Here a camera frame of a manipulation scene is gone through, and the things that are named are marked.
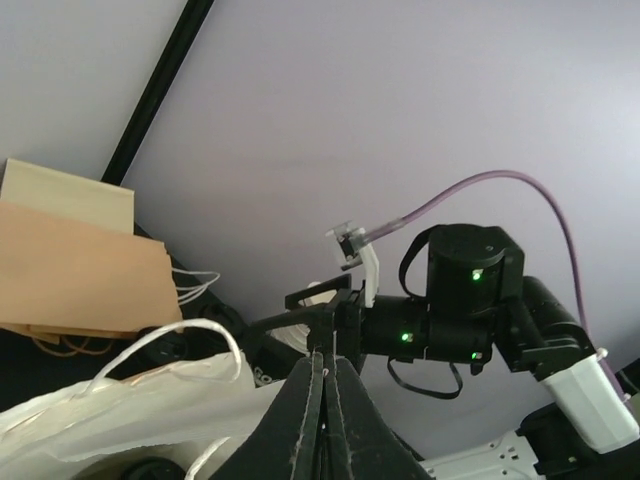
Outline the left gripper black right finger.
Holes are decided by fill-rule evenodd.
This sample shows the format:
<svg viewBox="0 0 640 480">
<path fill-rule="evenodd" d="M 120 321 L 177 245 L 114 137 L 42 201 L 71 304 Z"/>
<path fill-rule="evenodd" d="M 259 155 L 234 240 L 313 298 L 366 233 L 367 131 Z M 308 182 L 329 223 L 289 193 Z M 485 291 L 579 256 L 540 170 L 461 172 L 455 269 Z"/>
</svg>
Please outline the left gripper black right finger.
<svg viewBox="0 0 640 480">
<path fill-rule="evenodd" d="M 323 477 L 325 479 L 428 479 L 385 424 L 351 362 L 324 359 Z"/>
</svg>

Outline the orange kraft paper bag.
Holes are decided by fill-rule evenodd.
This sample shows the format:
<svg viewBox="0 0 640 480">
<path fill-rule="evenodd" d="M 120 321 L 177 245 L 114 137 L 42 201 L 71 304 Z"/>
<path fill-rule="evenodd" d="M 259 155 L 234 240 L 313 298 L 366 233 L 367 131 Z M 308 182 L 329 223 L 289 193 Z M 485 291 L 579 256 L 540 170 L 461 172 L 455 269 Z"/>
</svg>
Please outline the orange kraft paper bag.
<svg viewBox="0 0 640 480">
<path fill-rule="evenodd" d="M 183 327 L 220 334 L 229 350 L 117 381 L 109 373 Z M 166 454 L 189 479 L 206 479 L 254 432 L 282 382 L 258 387 L 227 329 L 192 319 L 144 335 L 93 379 L 24 402 L 1 416 L 4 479 L 78 479 L 136 454 Z"/>
</svg>

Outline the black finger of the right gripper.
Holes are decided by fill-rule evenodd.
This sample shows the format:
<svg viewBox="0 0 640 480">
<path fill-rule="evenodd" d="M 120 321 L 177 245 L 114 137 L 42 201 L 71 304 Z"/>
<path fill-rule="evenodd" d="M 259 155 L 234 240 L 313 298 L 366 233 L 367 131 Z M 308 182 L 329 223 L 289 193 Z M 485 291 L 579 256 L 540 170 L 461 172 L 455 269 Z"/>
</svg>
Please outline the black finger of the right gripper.
<svg viewBox="0 0 640 480">
<path fill-rule="evenodd" d="M 323 322 L 322 309 L 297 309 L 247 327 L 247 361 L 254 375 L 288 375 L 313 351 L 312 329 Z"/>
<path fill-rule="evenodd" d="M 306 306 L 328 303 L 340 290 L 351 290 L 351 275 L 342 274 L 324 282 L 312 282 L 307 288 L 285 297 L 285 309 L 297 310 Z"/>
</svg>

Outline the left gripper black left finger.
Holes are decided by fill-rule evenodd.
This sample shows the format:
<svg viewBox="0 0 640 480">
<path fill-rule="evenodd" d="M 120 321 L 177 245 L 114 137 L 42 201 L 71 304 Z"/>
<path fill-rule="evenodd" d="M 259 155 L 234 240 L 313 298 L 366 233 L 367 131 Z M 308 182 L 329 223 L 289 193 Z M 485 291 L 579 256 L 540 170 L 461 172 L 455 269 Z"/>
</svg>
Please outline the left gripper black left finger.
<svg viewBox="0 0 640 480">
<path fill-rule="evenodd" d="M 320 353 L 299 360 L 253 433 L 212 478 L 314 479 L 323 370 Z"/>
</svg>

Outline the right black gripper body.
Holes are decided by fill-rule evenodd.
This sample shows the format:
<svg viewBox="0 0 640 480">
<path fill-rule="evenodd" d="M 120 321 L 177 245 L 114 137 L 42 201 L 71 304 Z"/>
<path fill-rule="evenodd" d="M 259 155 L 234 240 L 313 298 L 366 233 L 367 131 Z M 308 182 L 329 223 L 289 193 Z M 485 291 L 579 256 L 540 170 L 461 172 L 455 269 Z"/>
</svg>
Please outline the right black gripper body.
<svg viewBox="0 0 640 480">
<path fill-rule="evenodd" d="M 323 308 L 322 353 L 344 357 L 356 370 L 362 370 L 366 360 L 361 347 L 362 320 L 359 292 L 339 289 Z"/>
</svg>

